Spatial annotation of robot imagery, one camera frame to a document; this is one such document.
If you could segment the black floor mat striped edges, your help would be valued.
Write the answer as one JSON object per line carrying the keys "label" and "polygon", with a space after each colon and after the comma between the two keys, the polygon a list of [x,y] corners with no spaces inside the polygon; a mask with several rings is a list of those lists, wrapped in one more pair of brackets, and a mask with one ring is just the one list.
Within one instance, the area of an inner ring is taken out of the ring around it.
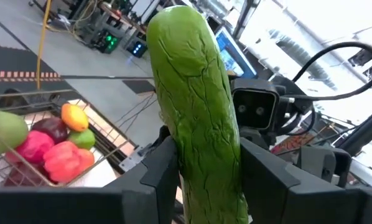
{"label": "black floor mat striped edges", "polygon": [[[9,88],[28,92],[37,89],[37,56],[29,50],[0,46],[0,94]],[[41,89],[69,90],[72,87],[60,75],[40,61]]]}

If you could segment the large light green pear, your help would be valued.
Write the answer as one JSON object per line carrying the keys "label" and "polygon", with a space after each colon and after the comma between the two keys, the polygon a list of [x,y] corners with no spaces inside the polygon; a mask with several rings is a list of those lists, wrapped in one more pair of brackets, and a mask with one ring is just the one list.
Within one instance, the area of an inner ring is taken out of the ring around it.
{"label": "large light green pear", "polygon": [[0,154],[15,149],[27,138],[28,125],[23,117],[0,111]]}

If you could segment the green cucumber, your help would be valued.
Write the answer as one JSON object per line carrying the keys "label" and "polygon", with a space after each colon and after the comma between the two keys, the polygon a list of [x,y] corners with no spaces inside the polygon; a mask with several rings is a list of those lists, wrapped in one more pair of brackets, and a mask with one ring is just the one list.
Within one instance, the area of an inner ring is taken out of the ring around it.
{"label": "green cucumber", "polygon": [[149,22],[147,46],[163,122],[177,145],[187,224],[248,224],[230,83],[215,36],[189,6]]}

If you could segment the orange bell pepper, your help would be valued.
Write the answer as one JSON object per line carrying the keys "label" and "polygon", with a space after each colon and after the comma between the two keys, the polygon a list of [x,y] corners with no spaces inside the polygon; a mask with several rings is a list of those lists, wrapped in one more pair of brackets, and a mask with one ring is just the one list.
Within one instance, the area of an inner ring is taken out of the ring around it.
{"label": "orange bell pepper", "polygon": [[50,179],[60,183],[71,182],[95,163],[91,151],[80,149],[71,141],[54,145],[44,153],[43,160]]}

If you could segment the black device blue lights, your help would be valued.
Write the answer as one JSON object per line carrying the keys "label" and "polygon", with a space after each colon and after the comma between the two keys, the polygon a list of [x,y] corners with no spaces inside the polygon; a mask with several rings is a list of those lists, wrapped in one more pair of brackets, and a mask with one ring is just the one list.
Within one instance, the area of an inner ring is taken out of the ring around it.
{"label": "black device blue lights", "polygon": [[141,58],[146,52],[146,50],[147,50],[147,45],[140,41],[131,43],[129,47],[127,48],[127,51],[137,58]]}

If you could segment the small black floor mat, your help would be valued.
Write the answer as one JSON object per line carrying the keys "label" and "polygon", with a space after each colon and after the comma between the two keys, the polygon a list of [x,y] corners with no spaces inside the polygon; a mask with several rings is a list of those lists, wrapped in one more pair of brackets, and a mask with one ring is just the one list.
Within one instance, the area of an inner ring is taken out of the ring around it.
{"label": "small black floor mat", "polygon": [[137,95],[155,92],[154,85],[147,80],[123,80],[123,83]]}

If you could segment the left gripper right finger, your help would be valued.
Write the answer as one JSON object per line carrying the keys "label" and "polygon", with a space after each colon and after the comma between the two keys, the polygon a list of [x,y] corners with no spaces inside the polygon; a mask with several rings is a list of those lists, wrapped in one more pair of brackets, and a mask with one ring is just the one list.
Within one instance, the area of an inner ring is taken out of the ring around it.
{"label": "left gripper right finger", "polygon": [[365,196],[241,139],[242,188],[253,224],[368,224]]}

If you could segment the desk monitor screen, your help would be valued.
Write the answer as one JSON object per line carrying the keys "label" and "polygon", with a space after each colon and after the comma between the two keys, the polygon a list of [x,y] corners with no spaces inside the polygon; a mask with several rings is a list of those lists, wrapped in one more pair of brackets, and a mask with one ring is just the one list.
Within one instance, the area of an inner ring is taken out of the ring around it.
{"label": "desk monitor screen", "polygon": [[220,49],[221,59],[226,70],[230,71],[232,76],[254,78],[257,75],[256,70],[248,62],[225,27],[221,27],[216,32],[215,37]]}

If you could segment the yellow orange mango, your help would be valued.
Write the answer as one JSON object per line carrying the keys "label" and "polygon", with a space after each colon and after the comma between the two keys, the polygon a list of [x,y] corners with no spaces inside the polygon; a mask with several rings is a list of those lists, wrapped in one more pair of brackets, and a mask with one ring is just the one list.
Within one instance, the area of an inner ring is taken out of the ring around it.
{"label": "yellow orange mango", "polygon": [[89,121],[85,112],[77,105],[65,103],[61,107],[61,119],[72,130],[82,132],[88,129]]}

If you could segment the black computer green lights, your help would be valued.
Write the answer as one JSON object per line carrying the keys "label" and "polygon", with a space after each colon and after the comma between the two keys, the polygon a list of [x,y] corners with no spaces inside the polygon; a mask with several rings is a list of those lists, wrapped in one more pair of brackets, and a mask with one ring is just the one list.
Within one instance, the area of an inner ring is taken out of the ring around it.
{"label": "black computer green lights", "polygon": [[111,54],[117,48],[120,40],[121,38],[104,29],[98,33],[97,38],[92,42],[92,47],[102,54]]}

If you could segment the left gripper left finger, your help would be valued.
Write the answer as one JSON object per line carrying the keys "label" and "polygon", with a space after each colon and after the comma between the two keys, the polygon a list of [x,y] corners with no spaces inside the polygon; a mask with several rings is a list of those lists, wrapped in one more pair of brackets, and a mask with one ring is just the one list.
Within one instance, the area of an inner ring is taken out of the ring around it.
{"label": "left gripper left finger", "polygon": [[120,224],[171,224],[178,179],[177,148],[168,136],[105,188],[116,196],[123,216]]}

